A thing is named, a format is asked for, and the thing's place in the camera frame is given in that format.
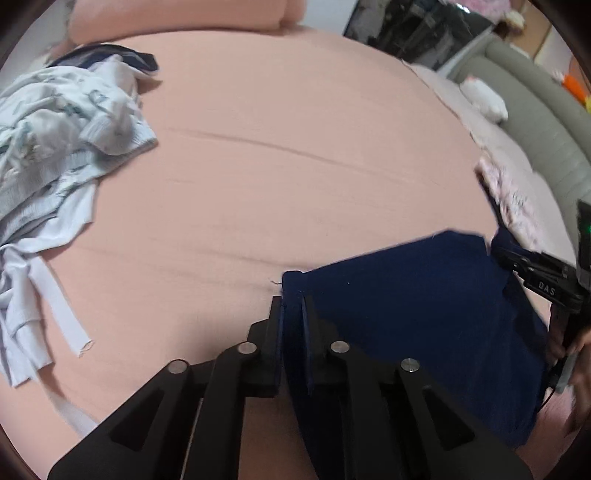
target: navy blue fabric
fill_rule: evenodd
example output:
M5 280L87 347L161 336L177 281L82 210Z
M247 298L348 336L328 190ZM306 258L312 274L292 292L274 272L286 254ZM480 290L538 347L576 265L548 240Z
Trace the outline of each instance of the navy blue fabric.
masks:
M141 53L112 43L95 43L78 47L54 60L47 67L70 66L88 69L111 55L121 55L127 65L146 74L154 74L158 71L158 63L151 53Z
M321 479L338 478L340 453L329 444L340 425L338 407L307 392L303 294L346 341L383 361L419 360L507 445L527 440L545 385L547 330L481 237L446 231L308 273L286 272L282 290L285 371Z

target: silver bolt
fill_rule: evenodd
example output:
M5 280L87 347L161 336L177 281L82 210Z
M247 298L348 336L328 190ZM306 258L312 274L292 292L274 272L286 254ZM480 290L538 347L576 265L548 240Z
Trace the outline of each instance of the silver bolt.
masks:
M330 349L334 353L346 353L349 351L349 344L347 342L337 340L336 342L332 342L330 344Z
M242 342L238 345L238 351L243 355L250 355L256 352L256 345L252 342Z
M414 358L405 358L400 362L400 366L407 372L416 372L421 364Z
M173 360L168 364L168 371L174 375L181 374L187 369L187 362L183 360Z

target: headboard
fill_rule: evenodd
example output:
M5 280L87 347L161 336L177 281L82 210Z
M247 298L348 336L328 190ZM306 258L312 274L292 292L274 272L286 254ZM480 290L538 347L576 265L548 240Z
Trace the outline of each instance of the headboard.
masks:
M548 73L495 35L469 52L449 78L460 83L468 75L503 97L509 119L500 127L550 186L576 250L576 202L591 203L591 115Z

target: pink pillow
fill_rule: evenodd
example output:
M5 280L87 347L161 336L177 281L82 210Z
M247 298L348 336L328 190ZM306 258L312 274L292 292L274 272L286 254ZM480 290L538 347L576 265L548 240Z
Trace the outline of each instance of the pink pillow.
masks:
M77 0L69 33L81 45L170 30L276 30L305 11L306 0Z

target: pink bed sheet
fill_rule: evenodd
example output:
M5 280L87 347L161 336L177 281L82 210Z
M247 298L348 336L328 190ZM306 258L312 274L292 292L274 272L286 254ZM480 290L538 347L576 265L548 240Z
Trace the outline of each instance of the pink bed sheet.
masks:
M95 344L75 358L47 312L43 378L97 420L171 359L244 339L285 270L447 228L494 234L478 147L397 60L304 29L123 43L161 65L143 95L160 146L105 179L94 224L46 255ZM0 405L45 478L74 433L31 382L0 382ZM249 400L243 437L240 479L314 478L287 395Z

